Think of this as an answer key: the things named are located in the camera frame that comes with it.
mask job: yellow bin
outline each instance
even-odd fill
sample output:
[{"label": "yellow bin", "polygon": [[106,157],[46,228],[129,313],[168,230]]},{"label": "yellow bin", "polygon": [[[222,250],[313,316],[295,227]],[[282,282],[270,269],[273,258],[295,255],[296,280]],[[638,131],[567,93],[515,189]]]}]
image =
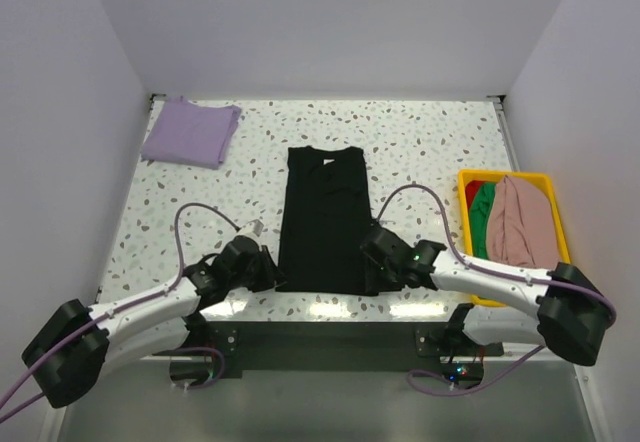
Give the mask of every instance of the yellow bin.
[{"label": "yellow bin", "polygon": [[[460,214],[462,215],[462,228],[464,231],[464,251],[473,255],[473,246],[471,244],[471,226],[469,224],[469,212],[467,210],[467,196],[465,194],[465,187],[473,180],[482,180],[484,182],[499,182],[505,175],[513,175],[520,177],[540,189],[549,199],[551,203],[551,211],[553,213],[553,222],[556,226],[556,240],[558,242],[558,251],[563,262],[571,263],[569,258],[569,249],[567,248],[567,241],[564,238],[564,231],[562,230],[562,222],[560,221],[560,213],[558,212],[558,204],[556,204],[556,197],[553,193],[553,184],[548,175],[536,174],[531,172],[500,172],[495,170],[474,170],[464,169],[458,172],[458,194],[460,195]],[[486,305],[488,307],[504,307],[504,304],[495,302],[493,300],[483,299],[481,297],[472,295],[471,301],[477,305]]]}]

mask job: wall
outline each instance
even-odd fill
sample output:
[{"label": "wall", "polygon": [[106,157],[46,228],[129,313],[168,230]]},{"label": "wall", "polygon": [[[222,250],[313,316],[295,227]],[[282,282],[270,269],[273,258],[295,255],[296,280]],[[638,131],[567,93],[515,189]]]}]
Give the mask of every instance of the wall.
[{"label": "wall", "polygon": [[590,382],[615,441],[640,432],[639,13],[640,0],[563,0],[506,100],[523,169],[553,176],[575,262],[620,312]]},{"label": "wall", "polygon": [[[64,301],[95,295],[145,91],[99,0],[0,0],[0,393]],[[10,406],[36,393],[33,383]],[[36,440],[46,403],[0,426]]]},{"label": "wall", "polygon": [[504,94],[560,0],[102,0],[153,92]]}]

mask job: terrazzo pattern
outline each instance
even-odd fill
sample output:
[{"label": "terrazzo pattern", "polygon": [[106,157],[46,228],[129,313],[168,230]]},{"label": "terrazzo pattern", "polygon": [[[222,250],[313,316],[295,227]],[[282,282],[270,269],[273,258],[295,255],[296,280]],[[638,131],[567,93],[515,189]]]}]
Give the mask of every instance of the terrazzo pattern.
[{"label": "terrazzo pattern", "polygon": [[[177,272],[173,218],[178,207],[198,201],[219,207],[239,225],[260,218],[263,238],[277,260],[287,181],[287,148],[311,145],[336,150],[354,145],[365,153],[372,214],[389,193],[407,182],[432,187],[447,206],[462,247],[457,173],[463,168],[509,170],[507,150],[490,102],[403,101],[198,101],[243,109],[227,161],[219,170],[139,162],[100,301],[110,302],[165,282]],[[154,104],[149,133],[162,102]],[[407,241],[444,241],[435,203],[406,191],[390,204],[384,223]],[[180,233],[186,263],[219,249],[233,229],[202,209],[184,214]],[[378,297],[316,293],[252,294],[236,290],[203,314],[244,321],[434,321],[448,320],[457,293],[406,289]]]}]

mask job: speckled tabletop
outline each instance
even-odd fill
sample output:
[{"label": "speckled tabletop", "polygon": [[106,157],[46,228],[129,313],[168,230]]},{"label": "speckled tabletop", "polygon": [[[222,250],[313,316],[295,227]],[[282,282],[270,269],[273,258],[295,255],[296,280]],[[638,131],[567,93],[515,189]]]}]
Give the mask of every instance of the speckled tabletop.
[{"label": "speckled tabletop", "polygon": [[[173,218],[178,207],[199,201],[218,206],[239,225],[260,218],[277,260],[287,182],[287,148],[325,150],[349,145],[365,153],[372,214],[399,185],[416,181],[444,200],[454,237],[462,245],[457,173],[463,168],[510,170],[498,119],[490,102],[406,101],[198,101],[243,109],[226,162],[219,170],[139,162],[100,301],[110,302],[152,288],[178,269]],[[148,131],[162,102],[156,102]],[[408,242],[445,241],[435,203],[419,191],[400,194],[384,223]],[[233,229],[202,209],[187,211],[180,227],[185,260],[220,248]],[[437,321],[465,294],[405,289],[377,297],[318,293],[253,294],[235,290],[203,311],[211,320],[243,321]]]}]

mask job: folded purple towel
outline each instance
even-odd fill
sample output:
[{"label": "folded purple towel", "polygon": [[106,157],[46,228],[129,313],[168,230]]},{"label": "folded purple towel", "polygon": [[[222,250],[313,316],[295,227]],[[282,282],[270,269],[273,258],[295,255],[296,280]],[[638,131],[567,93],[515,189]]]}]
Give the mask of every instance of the folded purple towel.
[{"label": "folded purple towel", "polygon": [[142,144],[142,160],[217,169],[227,155],[238,128],[241,109],[200,107],[183,97],[171,98]]}]

